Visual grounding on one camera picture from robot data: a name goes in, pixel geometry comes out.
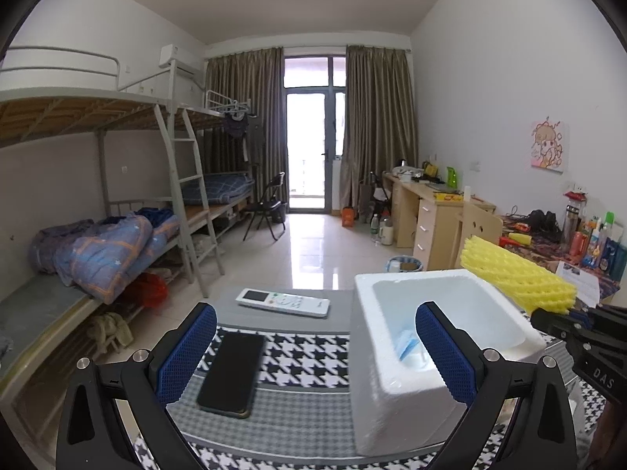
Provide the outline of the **brown curtain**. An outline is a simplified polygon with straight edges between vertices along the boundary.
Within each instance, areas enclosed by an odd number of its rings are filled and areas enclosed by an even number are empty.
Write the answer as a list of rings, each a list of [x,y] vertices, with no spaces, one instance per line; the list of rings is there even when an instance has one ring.
[[[211,58],[206,82],[212,102],[237,102],[211,130],[205,130],[207,173],[245,172],[259,199],[276,174],[288,171],[284,100],[285,54],[281,47]]]
[[[346,48],[345,130],[340,168],[342,208],[358,208],[359,186],[401,160],[418,163],[415,101],[404,50]]]

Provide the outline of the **black smartphone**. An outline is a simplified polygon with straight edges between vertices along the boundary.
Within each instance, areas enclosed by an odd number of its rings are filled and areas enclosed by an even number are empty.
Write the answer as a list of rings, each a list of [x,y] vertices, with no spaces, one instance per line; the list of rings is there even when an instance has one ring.
[[[264,335],[224,334],[197,395],[200,409],[227,417],[248,418],[265,346]]]

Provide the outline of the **metal bunk bed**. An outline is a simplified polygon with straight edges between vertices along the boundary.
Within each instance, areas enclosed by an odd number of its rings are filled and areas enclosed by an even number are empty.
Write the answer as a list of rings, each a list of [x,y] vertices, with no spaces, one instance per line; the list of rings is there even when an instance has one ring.
[[[220,255],[212,244],[204,253],[194,250],[192,234],[212,228],[218,212],[205,202],[198,209],[184,203],[183,188],[204,181],[198,133],[217,126],[219,120],[241,119],[251,112],[249,101],[239,102],[198,85],[201,106],[178,100],[176,77],[194,78],[194,71],[172,58],[161,74],[169,80],[167,97],[134,94],[130,84],[117,83],[112,90],[85,87],[31,87],[9,89],[1,94],[1,143],[4,146],[70,134],[91,133],[97,140],[101,195],[106,214],[120,214],[138,206],[136,199],[113,201],[107,183],[105,136],[118,130],[155,130],[167,156],[170,193],[159,198],[179,218],[179,230],[165,247],[175,248],[183,260],[179,273],[196,282],[203,294],[209,291],[201,262]],[[2,364],[1,405],[7,423],[24,443],[43,458],[52,458],[52,445],[60,425],[72,358],[93,349],[79,333],[87,318],[101,309],[102,301],[72,286],[36,276],[3,299],[1,313],[15,330],[24,320],[25,334],[11,334],[13,350]]]

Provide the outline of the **blue plaid quilt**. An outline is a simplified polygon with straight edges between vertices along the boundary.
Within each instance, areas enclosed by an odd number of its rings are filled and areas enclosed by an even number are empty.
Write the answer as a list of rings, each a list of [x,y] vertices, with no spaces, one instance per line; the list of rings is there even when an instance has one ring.
[[[39,230],[29,261],[36,272],[112,304],[179,234],[169,208],[141,208],[123,217],[91,219]]]

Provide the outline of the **white wall air conditioner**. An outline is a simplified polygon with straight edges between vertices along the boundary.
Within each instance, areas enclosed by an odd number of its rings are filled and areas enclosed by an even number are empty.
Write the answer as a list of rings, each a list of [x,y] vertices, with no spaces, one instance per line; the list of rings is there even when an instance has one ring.
[[[202,74],[201,58],[171,43],[160,49],[158,64],[160,68],[169,68],[173,61],[175,61],[179,69],[182,69],[190,76],[200,76]]]

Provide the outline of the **white styrofoam box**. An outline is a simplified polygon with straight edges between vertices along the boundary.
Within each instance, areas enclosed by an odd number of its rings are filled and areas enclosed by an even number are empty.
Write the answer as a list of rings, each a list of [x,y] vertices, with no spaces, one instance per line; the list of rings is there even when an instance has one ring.
[[[537,361],[546,346],[503,294],[464,269],[356,276],[349,381],[360,455],[443,443],[466,410],[415,332],[415,312],[425,301],[435,302],[479,348],[494,348],[509,361]]]

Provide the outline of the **orange bucket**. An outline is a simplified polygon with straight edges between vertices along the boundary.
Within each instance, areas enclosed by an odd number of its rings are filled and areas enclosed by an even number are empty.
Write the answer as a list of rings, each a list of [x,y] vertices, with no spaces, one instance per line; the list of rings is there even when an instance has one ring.
[[[355,210],[353,207],[344,207],[341,210],[341,224],[344,228],[351,228],[355,224]]]

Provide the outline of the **blue face mask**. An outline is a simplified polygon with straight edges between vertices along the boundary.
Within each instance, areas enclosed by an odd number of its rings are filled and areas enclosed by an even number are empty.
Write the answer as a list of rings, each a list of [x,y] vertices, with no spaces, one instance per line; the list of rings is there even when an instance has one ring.
[[[394,340],[394,351],[399,360],[407,366],[424,367],[428,353],[414,329],[403,329]]]

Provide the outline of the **smiley face wooden chair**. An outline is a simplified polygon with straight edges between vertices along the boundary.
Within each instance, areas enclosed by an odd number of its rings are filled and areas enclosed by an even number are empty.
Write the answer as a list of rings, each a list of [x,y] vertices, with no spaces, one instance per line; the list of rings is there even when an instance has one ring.
[[[460,216],[451,254],[451,268],[460,268],[460,256],[467,239],[477,235],[493,244],[500,241],[503,220],[489,210],[484,210],[474,202],[465,202]]]

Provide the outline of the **houndstooth table mat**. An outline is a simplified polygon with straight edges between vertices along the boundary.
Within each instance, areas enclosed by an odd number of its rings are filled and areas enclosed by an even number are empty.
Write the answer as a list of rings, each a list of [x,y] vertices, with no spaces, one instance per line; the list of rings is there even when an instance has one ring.
[[[358,454],[346,333],[266,332],[252,412],[212,414],[197,395],[224,335],[219,329],[181,399],[168,411],[207,469],[421,469],[437,443],[383,456]]]

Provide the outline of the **left brown curtain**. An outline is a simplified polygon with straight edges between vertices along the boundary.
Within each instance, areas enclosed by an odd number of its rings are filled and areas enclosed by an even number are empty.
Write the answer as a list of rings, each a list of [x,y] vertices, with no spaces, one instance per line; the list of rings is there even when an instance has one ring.
[[[212,102],[237,102],[211,130],[205,130],[207,173],[245,172],[259,199],[276,174],[288,171],[284,100],[285,54],[281,47],[211,58],[206,82]]]

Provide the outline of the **white remote control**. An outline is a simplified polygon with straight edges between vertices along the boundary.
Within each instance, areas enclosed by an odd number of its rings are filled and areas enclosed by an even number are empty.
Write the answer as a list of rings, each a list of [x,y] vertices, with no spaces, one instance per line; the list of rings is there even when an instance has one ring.
[[[246,287],[236,297],[244,307],[313,318],[325,318],[330,311],[326,298],[255,290]]]

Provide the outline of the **yellow egg-crate foam sponge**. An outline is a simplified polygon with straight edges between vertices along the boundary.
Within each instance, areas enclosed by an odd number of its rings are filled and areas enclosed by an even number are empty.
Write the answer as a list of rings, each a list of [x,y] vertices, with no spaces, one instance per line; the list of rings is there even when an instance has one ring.
[[[573,284],[478,235],[464,241],[460,264],[495,286],[528,315],[538,309],[566,314],[575,307],[577,290]]]

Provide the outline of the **white paper sheets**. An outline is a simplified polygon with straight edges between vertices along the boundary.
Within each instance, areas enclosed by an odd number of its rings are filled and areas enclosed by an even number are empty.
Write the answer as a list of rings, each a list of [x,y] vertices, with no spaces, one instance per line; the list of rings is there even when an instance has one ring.
[[[600,282],[595,275],[563,261],[558,263],[556,275],[576,287],[576,298],[586,306],[600,303]]]

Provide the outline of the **black folding chair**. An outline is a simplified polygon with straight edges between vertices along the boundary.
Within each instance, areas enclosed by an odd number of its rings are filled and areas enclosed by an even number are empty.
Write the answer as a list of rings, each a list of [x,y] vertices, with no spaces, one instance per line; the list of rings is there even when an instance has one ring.
[[[243,241],[248,237],[254,222],[257,222],[256,229],[265,223],[274,241],[279,241],[285,233],[287,229],[286,206],[279,198],[279,191],[283,188],[285,176],[285,172],[279,172],[272,177],[266,184],[260,200],[245,207],[245,212],[251,214],[251,217]]]

